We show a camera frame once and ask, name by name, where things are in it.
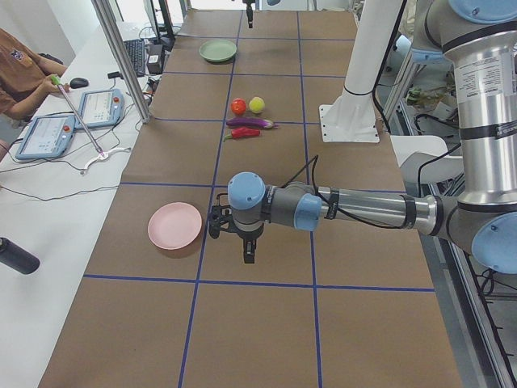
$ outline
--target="computer mouse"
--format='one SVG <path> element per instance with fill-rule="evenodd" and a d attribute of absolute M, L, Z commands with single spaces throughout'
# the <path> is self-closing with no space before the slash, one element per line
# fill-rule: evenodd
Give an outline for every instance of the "computer mouse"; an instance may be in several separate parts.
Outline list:
<path fill-rule="evenodd" d="M 70 81 L 70 87 L 72 89 L 78 89 L 90 85 L 86 78 L 74 78 Z"/>

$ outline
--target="person's hand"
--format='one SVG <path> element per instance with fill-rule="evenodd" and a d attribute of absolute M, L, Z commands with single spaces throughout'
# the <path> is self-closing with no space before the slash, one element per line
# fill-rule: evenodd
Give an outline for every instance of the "person's hand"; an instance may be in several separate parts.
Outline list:
<path fill-rule="evenodd" d="M 41 84 L 38 86 L 38 88 L 43 91 L 45 94 L 49 95 L 51 93 L 59 93 L 59 88 L 53 84 L 52 82 L 52 76 L 57 76 L 56 74 L 50 74 L 41 82 Z M 63 89 L 65 91 L 69 91 L 69 84 L 66 83 L 63 85 Z"/>

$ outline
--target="eggplant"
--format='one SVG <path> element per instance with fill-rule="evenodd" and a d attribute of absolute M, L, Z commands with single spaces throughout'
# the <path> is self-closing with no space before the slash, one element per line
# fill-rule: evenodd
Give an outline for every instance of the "eggplant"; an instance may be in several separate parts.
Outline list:
<path fill-rule="evenodd" d="M 258 117 L 234 117 L 226 121 L 229 127 L 255 127 L 261 129 L 276 128 L 276 124 L 271 120 Z"/>

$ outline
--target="yellow lemon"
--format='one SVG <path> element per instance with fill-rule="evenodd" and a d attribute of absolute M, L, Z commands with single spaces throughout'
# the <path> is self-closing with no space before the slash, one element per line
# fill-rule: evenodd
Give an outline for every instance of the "yellow lemon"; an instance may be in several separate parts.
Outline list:
<path fill-rule="evenodd" d="M 253 99 L 251 99 L 250 103 L 248 104 L 248 107 L 253 113 L 259 114 L 266 107 L 266 103 L 264 103 L 264 100 L 260 97 L 254 97 Z"/>

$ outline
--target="blue joint cap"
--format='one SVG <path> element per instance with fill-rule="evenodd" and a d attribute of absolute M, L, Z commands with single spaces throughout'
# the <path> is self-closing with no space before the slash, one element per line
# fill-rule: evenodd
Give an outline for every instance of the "blue joint cap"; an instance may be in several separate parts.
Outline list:
<path fill-rule="evenodd" d="M 411 56 L 414 63 L 423 65 L 430 63 L 442 63 L 447 60 L 440 51 L 419 50 L 417 48 L 411 49 Z"/>
<path fill-rule="evenodd" d="M 449 0 L 463 19 L 479 24 L 509 22 L 517 17 L 515 0 Z"/>
<path fill-rule="evenodd" d="M 472 242 L 474 258 L 502 273 L 517 273 L 517 213 L 508 213 L 483 226 Z"/>
<path fill-rule="evenodd" d="M 265 193 L 266 185 L 253 172 L 240 172 L 228 183 L 228 202 L 237 210 L 252 209 L 262 201 Z"/>
<path fill-rule="evenodd" d="M 322 199 L 312 194 L 304 194 L 294 213 L 294 227 L 312 232 L 316 229 L 322 210 Z"/>

